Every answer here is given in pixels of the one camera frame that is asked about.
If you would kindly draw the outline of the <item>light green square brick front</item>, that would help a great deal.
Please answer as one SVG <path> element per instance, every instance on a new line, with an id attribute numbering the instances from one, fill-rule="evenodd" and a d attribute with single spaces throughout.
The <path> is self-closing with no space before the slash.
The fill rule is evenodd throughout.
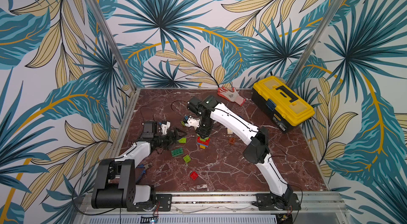
<path id="1" fill-rule="evenodd" d="M 191 157 L 190 157 L 189 155 L 185 155 L 185 156 L 183 157 L 183 160 L 184 160 L 184 162 L 185 162 L 186 164 L 188 164 L 188 163 L 191 162 Z"/>

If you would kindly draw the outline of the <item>small red brick front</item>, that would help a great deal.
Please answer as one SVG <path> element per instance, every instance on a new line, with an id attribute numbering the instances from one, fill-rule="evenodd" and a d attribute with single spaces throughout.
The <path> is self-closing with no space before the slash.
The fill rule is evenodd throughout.
<path id="1" fill-rule="evenodd" d="M 195 171 L 191 172 L 189 176 L 194 181 L 199 177 L 198 173 L 196 173 Z"/>

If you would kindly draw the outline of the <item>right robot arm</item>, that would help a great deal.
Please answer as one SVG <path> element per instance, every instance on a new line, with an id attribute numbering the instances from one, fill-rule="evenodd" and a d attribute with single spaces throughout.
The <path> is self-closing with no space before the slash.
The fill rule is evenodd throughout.
<path id="1" fill-rule="evenodd" d="M 208 96 L 203 101 L 194 97 L 187 102 L 189 111 L 198 116 L 199 122 L 188 122 L 196 128 L 200 138 L 210 137 L 215 122 L 230 129 L 245 144 L 244 158 L 254 164 L 268 183 L 270 193 L 264 201 L 258 200 L 253 205 L 261 210 L 288 210 L 293 208 L 289 204 L 295 199 L 291 186 L 283 179 L 273 162 L 268 147 L 268 130 L 257 127 L 237 114 L 233 113 L 224 103 L 218 102 L 214 96 Z"/>

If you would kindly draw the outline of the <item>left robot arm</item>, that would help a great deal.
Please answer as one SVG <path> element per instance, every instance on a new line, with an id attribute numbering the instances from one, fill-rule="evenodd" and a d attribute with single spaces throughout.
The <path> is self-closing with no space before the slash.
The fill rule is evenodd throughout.
<path id="1" fill-rule="evenodd" d="M 165 135 L 143 132 L 140 138 L 115 159 L 105 159 L 97 168 L 92 192 L 94 209 L 126 209 L 128 211 L 153 211 L 159 207 L 154 187 L 136 182 L 136 167 L 155 149 L 168 149 L 186 133 L 178 128 Z"/>

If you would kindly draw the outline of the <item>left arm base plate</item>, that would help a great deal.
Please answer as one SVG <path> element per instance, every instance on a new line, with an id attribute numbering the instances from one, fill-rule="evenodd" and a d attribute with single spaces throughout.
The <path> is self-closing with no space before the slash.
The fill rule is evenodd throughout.
<path id="1" fill-rule="evenodd" d="M 157 194 L 149 201 L 139 204 L 139 209 L 146 212 L 170 212 L 172 206 L 172 194 Z"/>

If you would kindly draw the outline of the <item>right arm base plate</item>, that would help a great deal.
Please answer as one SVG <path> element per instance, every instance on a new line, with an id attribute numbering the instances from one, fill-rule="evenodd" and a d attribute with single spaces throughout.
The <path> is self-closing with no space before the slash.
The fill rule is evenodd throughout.
<path id="1" fill-rule="evenodd" d="M 297 194 L 289 197 L 277 196 L 272 193 L 258 193 L 252 205 L 260 211 L 294 211 L 301 210 L 300 200 Z"/>

